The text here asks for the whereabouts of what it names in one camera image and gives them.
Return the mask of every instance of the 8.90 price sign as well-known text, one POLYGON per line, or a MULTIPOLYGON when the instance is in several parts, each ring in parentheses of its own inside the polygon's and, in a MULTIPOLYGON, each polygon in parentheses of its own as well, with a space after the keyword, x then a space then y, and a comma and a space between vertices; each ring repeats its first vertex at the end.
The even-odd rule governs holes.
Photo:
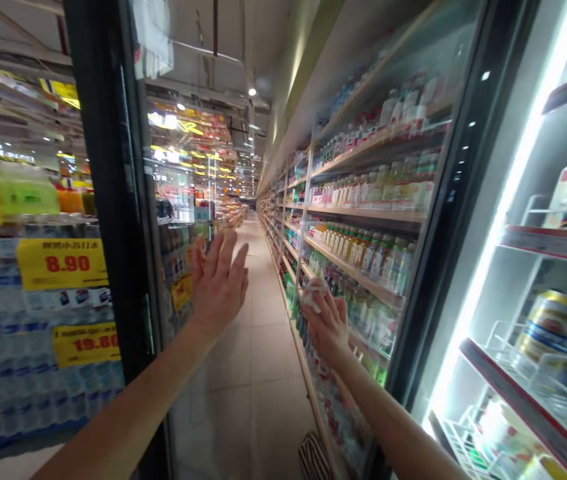
POLYGON ((17 259, 24 290, 108 284, 101 239, 24 239, 19 242, 17 259))
POLYGON ((53 345, 59 368, 121 359, 114 322, 55 327, 53 345))

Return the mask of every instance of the refrigerated display case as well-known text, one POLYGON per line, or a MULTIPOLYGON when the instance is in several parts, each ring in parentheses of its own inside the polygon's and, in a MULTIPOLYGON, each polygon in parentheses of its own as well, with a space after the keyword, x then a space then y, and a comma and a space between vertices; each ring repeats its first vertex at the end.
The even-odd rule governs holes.
POLYGON ((536 8, 427 5, 382 42, 331 111, 316 113, 309 142, 260 193, 308 396, 337 478, 383 478, 390 470, 347 388, 314 353, 299 295, 319 275, 346 298, 354 354, 411 408, 409 386, 420 375, 427 333, 415 306, 434 293, 433 261, 456 260, 449 235, 466 229, 486 172, 483 152, 503 118, 536 8))
POLYGON ((506 105, 402 394, 472 478, 567 479, 567 1, 540 4, 506 105))

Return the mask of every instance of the aisle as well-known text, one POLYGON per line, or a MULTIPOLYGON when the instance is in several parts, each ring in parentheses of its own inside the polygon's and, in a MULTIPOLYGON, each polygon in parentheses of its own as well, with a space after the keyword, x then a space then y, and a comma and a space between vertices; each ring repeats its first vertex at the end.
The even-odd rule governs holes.
POLYGON ((297 449, 316 430, 283 297, 256 213, 245 304, 177 403, 180 478, 302 479, 297 449))

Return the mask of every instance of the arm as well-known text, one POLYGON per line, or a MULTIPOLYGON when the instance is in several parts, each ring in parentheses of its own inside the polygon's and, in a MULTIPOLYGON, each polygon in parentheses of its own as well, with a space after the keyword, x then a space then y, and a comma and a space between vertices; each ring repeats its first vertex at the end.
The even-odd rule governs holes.
POLYGON ((312 346, 347 386, 397 477, 401 480, 466 478, 454 460, 356 360, 348 345, 345 300, 335 299, 329 291, 326 295, 314 292, 312 298, 320 313, 308 305, 301 307, 308 320, 312 346))
POLYGON ((200 249, 193 249, 193 318, 33 480, 130 478, 179 392, 241 309, 248 286, 248 245, 241 247, 232 263, 236 242, 236 233, 225 243, 223 234, 217 235, 206 261, 200 249))

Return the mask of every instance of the hand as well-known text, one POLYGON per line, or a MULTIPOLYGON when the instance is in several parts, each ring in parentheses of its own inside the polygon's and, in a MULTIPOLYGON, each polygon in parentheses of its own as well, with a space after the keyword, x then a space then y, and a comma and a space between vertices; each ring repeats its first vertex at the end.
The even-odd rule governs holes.
POLYGON ((335 299, 328 289, 325 295, 313 292, 312 298, 320 313, 315 313, 309 305, 301 305, 301 311, 308 321, 312 346, 319 356, 338 372, 344 363, 354 359, 348 344, 347 304, 342 298, 335 299))
POLYGON ((195 314, 191 322, 206 336, 218 337, 245 301, 248 288, 245 258, 249 247, 244 243, 232 262, 236 244, 236 232, 228 235, 222 232, 213 240, 207 258, 199 241, 192 250, 195 314))

